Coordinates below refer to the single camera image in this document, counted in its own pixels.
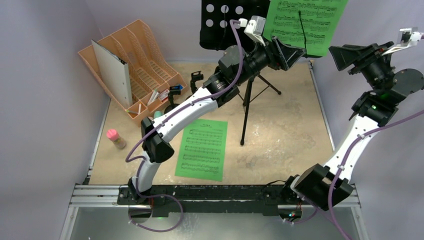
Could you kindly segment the green sheet music paper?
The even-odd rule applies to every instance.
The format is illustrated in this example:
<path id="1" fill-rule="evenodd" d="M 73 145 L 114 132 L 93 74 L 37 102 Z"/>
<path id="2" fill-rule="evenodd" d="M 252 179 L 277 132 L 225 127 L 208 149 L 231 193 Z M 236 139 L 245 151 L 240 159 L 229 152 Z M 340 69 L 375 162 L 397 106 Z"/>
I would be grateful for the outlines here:
<path id="1" fill-rule="evenodd" d="M 327 55 L 347 0 L 271 0 L 262 36 L 306 49 L 309 58 Z"/>
<path id="2" fill-rule="evenodd" d="M 223 180 L 228 123 L 196 119 L 183 129 L 175 175 L 177 177 Z"/>

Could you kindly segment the black tripod music stand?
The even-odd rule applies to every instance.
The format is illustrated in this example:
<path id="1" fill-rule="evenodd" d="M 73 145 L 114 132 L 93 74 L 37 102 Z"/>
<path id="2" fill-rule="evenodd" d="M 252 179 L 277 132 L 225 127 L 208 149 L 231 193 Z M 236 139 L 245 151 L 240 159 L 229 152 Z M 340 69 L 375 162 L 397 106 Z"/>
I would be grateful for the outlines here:
<path id="1" fill-rule="evenodd" d="M 262 33 L 269 12 L 269 0 L 203 0 L 199 45 L 206 50 L 223 51 L 213 75 L 205 86 L 212 92 L 231 86 L 216 98 L 218 106 L 240 94 L 239 86 L 247 83 L 243 101 L 244 120 L 240 145 L 245 144 L 253 82 L 259 78 L 274 86 L 262 75 L 262 69 L 289 70 L 301 57 L 308 58 L 305 47 L 282 42 Z"/>

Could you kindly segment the black mic stand with green mic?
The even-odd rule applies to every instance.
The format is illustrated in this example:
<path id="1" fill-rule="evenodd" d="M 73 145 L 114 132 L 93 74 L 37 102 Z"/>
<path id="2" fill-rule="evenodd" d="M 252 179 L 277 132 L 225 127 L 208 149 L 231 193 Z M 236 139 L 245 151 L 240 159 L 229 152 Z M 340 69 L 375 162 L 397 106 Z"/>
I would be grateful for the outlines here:
<path id="1" fill-rule="evenodd" d="M 190 74 L 191 79 L 190 79 L 190 90 L 191 90 L 191 94 L 186 98 L 186 100 L 188 100 L 189 98 L 191 98 L 193 96 L 193 94 L 198 90 L 198 87 L 196 85 L 196 82 L 198 81 L 203 81 L 204 80 L 204 75 L 202 73 L 201 70 L 192 72 Z"/>

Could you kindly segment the black mic stand for pink mic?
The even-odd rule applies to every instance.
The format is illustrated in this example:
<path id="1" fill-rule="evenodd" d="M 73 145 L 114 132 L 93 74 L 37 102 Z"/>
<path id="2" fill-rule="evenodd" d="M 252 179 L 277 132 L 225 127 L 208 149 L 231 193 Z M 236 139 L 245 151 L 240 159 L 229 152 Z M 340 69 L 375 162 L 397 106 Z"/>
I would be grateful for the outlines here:
<path id="1" fill-rule="evenodd" d="M 169 94 L 168 94 L 168 101 L 169 106 L 167 106 L 164 110 L 164 114 L 169 113 L 174 108 L 176 108 L 179 104 L 175 103 L 174 96 L 181 95 L 181 89 L 177 89 L 176 86 L 170 86 L 169 87 Z"/>

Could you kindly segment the mint green toy microphone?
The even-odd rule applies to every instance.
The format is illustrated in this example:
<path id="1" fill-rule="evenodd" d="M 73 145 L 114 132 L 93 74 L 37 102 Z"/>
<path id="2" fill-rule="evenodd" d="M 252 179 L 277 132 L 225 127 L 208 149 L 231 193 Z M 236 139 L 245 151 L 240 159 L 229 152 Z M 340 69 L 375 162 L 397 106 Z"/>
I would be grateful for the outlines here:
<path id="1" fill-rule="evenodd" d="M 153 118 L 156 119 L 156 118 L 161 117 L 162 115 L 163 115 L 163 112 L 160 111 L 160 110 L 157 110 L 157 111 L 154 112 Z"/>

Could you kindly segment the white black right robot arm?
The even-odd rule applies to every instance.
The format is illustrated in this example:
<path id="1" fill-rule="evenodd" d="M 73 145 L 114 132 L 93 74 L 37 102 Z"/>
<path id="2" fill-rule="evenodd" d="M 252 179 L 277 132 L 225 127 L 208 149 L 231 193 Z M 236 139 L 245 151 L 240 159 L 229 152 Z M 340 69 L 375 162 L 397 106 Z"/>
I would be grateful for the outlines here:
<path id="1" fill-rule="evenodd" d="M 284 202 L 292 204 L 304 197 L 327 211 L 351 195 L 353 170 L 366 146 L 389 126 L 398 105 L 424 88 L 424 76 L 420 71 L 406 68 L 395 72 L 391 65 L 394 53 L 417 44 L 417 40 L 409 40 L 397 44 L 389 41 L 382 45 L 345 44 L 329 48 L 336 68 L 347 70 L 351 75 L 362 74 L 371 90 L 364 92 L 353 104 L 348 130 L 329 160 L 310 167 L 281 189 Z"/>

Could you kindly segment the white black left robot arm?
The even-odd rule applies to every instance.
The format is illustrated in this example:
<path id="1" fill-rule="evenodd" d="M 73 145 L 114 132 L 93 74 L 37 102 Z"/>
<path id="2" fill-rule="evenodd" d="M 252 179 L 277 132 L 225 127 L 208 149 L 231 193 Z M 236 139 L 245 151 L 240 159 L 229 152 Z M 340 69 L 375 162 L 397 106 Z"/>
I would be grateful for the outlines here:
<path id="1" fill-rule="evenodd" d="M 139 156 L 140 168 L 128 183 L 133 187 L 130 199 L 138 205 L 148 201 L 160 164 L 175 152 L 170 141 L 186 126 L 232 100 L 240 92 L 238 87 L 262 69 L 288 71 L 305 54 L 305 48 L 284 44 L 276 36 L 256 42 L 250 52 L 241 45 L 227 47 L 213 75 L 189 98 L 159 118 L 141 121 L 142 138 L 135 147 L 141 146 L 143 153 Z"/>

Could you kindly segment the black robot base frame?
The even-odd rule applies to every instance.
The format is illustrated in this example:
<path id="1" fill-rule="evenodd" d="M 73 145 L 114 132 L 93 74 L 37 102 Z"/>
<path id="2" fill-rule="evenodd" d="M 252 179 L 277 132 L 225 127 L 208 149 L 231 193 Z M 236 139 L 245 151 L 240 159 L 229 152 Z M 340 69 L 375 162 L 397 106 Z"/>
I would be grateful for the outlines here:
<path id="1" fill-rule="evenodd" d="M 118 205 L 149 206 L 153 217 L 170 213 L 262 214 L 298 222 L 303 201 L 290 189 L 290 181 L 253 185 L 153 185 L 136 193 L 129 182 L 118 188 Z"/>

